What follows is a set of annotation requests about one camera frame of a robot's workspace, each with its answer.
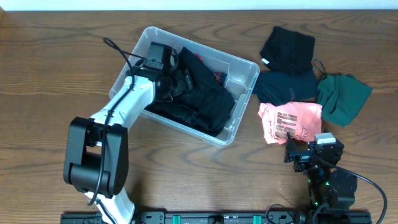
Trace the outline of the large black garment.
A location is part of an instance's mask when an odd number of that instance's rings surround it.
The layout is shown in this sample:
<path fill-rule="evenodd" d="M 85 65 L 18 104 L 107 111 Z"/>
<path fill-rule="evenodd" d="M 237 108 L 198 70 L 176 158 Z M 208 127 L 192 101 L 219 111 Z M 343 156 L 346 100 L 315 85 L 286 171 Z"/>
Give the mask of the large black garment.
<path fill-rule="evenodd" d="M 230 120 L 234 98 L 186 47 L 178 54 L 178 69 L 188 69 L 193 90 L 175 96 L 172 101 L 155 101 L 146 110 L 210 136 L 219 135 Z"/>

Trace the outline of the red navy plaid shirt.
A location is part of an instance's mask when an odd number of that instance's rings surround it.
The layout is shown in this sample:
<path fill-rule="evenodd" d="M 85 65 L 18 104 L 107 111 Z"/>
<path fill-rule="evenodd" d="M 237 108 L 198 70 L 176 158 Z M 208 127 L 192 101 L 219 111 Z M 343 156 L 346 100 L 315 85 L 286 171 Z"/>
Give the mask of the red navy plaid shirt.
<path fill-rule="evenodd" d="M 200 54 L 195 54 L 195 56 L 202 62 L 204 63 L 204 58 Z M 227 74 L 224 72 L 213 72 L 214 77 L 216 80 L 220 83 L 223 84 L 226 81 Z"/>

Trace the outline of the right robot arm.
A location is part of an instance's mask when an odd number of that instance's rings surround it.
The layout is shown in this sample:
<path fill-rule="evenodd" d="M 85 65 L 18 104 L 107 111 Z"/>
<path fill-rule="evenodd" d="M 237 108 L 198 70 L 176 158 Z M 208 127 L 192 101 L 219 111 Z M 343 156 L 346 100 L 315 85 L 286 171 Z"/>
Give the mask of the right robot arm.
<path fill-rule="evenodd" d="M 295 172 L 308 177 L 311 208 L 321 205 L 332 210 L 348 210 L 355 202 L 358 179 L 335 166 L 341 159 L 344 144 L 332 133 L 316 134 L 305 149 L 299 149 L 287 133 L 284 162 L 292 162 Z"/>

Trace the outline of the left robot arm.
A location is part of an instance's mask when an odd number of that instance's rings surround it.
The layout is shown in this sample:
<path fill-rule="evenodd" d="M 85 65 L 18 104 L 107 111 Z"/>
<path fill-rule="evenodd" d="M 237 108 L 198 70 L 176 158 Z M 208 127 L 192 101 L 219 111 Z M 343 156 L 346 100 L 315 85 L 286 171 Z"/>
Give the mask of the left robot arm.
<path fill-rule="evenodd" d="M 61 223 L 135 223 L 136 208 L 124 184 L 129 170 L 128 132 L 141 112 L 156 100 L 172 101 L 192 89 L 190 77 L 172 78 L 177 51 L 151 42 L 147 56 L 128 62 L 121 89 L 89 118 L 69 125 L 64 181 L 96 205 L 98 213 L 63 214 Z"/>

